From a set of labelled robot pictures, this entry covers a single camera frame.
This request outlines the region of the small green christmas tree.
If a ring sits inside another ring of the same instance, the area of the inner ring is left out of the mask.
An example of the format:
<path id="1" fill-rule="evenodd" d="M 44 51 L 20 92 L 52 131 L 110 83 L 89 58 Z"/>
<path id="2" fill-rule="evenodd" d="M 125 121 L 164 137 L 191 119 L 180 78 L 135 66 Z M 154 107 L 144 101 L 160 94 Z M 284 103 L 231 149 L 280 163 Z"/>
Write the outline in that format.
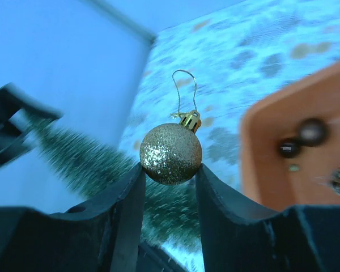
<path id="1" fill-rule="evenodd" d="M 68 188 L 85 199 L 118 182 L 136 164 L 132 157 L 111 146 L 70 129 L 54 127 L 50 119 L 32 113 L 25 117 L 46 162 Z M 176 186 L 146 179 L 141 239 L 151 245 L 168 242 L 173 247 L 200 250 L 194 179 Z"/>

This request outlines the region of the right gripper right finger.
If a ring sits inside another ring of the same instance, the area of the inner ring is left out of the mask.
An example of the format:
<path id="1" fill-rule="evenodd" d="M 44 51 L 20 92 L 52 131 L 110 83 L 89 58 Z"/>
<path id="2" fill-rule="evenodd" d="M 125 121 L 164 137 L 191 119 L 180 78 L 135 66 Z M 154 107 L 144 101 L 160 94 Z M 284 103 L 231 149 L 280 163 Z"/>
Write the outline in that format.
<path id="1" fill-rule="evenodd" d="M 340 206 L 268 209 L 205 165 L 195 181 L 204 267 L 226 271 L 340 272 Z"/>

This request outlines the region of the gold glitter ball ornament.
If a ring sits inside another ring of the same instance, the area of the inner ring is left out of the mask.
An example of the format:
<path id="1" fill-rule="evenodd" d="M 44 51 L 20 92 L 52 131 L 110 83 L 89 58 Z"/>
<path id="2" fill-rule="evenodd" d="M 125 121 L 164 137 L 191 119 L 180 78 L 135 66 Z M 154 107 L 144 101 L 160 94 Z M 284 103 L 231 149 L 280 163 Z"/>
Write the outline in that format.
<path id="1" fill-rule="evenodd" d="M 197 130 L 201 115 L 197 106 L 190 112 L 177 110 L 179 123 L 166 123 L 150 130 L 140 148 L 140 163 L 147 176 L 162 185 L 183 184 L 196 174 L 202 163 L 202 146 Z"/>

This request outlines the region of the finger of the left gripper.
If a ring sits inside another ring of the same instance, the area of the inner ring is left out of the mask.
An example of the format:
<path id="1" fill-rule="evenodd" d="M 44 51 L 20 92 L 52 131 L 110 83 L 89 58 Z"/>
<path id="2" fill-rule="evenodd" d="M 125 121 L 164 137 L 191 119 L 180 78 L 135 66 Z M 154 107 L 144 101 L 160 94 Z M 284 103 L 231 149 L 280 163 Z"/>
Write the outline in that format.
<path id="1" fill-rule="evenodd" d="M 49 121 L 60 119 L 63 114 L 49 106 L 31 99 L 14 84 L 0 88 L 0 168 L 30 152 L 34 145 L 26 142 L 31 131 L 29 124 L 13 116 L 18 112 L 32 114 Z"/>

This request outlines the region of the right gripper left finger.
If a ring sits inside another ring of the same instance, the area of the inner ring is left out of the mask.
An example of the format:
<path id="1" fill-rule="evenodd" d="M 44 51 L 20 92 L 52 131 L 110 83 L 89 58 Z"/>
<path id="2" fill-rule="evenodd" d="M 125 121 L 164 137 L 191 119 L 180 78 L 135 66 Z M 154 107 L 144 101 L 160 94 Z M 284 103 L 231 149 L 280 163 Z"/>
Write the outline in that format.
<path id="1" fill-rule="evenodd" d="M 66 212 L 0 207 L 0 271 L 135 271 L 145 185 L 136 165 Z"/>

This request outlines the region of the orange plastic bin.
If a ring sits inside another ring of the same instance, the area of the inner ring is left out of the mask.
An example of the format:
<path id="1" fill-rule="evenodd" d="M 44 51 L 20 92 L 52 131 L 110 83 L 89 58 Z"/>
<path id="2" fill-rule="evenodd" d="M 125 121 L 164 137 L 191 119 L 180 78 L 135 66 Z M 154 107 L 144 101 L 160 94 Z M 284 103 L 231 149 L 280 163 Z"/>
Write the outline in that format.
<path id="1" fill-rule="evenodd" d="M 340 205 L 340 61 L 250 107 L 241 122 L 244 194 L 274 210 Z"/>

